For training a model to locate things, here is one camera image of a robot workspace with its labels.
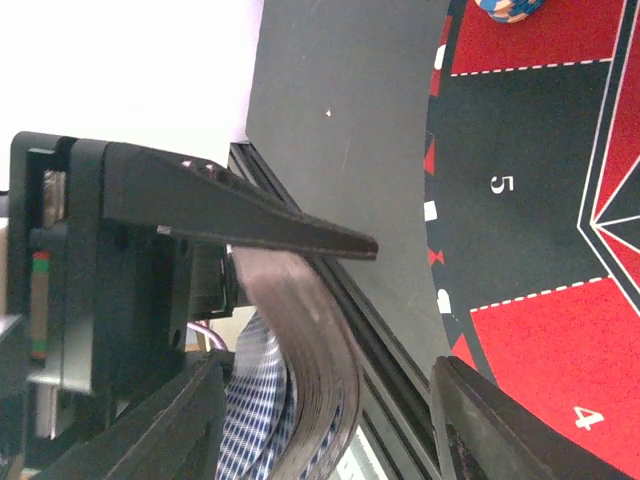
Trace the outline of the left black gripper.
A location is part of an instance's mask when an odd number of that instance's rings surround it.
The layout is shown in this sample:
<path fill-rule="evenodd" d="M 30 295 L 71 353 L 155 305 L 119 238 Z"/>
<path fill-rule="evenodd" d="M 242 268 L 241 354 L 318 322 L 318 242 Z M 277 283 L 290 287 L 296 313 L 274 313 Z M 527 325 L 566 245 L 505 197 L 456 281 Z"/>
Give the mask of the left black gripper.
<path fill-rule="evenodd" d="M 26 372 L 1 440 L 59 450 L 164 383 L 190 323 L 232 314 L 224 243 L 373 260 L 370 236 L 295 211 L 214 162 L 21 132 L 10 146 L 6 306 Z"/>

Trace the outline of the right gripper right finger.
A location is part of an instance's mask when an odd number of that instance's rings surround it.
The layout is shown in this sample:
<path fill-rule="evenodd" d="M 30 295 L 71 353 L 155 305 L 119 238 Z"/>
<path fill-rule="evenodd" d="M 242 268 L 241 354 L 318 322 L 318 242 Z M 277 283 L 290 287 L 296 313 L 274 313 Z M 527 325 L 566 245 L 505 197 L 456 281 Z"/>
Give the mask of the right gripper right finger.
<path fill-rule="evenodd" d="M 461 359 L 439 357 L 431 416 L 444 479 L 627 479 Z"/>

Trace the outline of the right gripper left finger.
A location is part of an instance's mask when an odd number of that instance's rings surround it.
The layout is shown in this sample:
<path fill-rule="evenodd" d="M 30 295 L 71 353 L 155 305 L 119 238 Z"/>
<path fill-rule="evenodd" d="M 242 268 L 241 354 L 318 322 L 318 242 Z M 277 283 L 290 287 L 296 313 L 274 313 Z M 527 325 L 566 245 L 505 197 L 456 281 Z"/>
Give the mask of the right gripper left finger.
<path fill-rule="evenodd" d="M 226 409 L 223 369 L 204 356 L 37 479 L 214 479 Z"/>

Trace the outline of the blue card deck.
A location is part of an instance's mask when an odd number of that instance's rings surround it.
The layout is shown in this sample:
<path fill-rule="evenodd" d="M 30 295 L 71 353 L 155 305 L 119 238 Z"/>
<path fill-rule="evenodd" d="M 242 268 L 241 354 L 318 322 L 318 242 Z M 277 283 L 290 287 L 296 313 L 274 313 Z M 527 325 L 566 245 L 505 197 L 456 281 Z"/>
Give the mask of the blue card deck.
<path fill-rule="evenodd" d="M 302 257 L 251 248 L 232 257 L 255 312 L 236 342 L 216 476 L 327 479 L 358 427 L 355 339 Z"/>

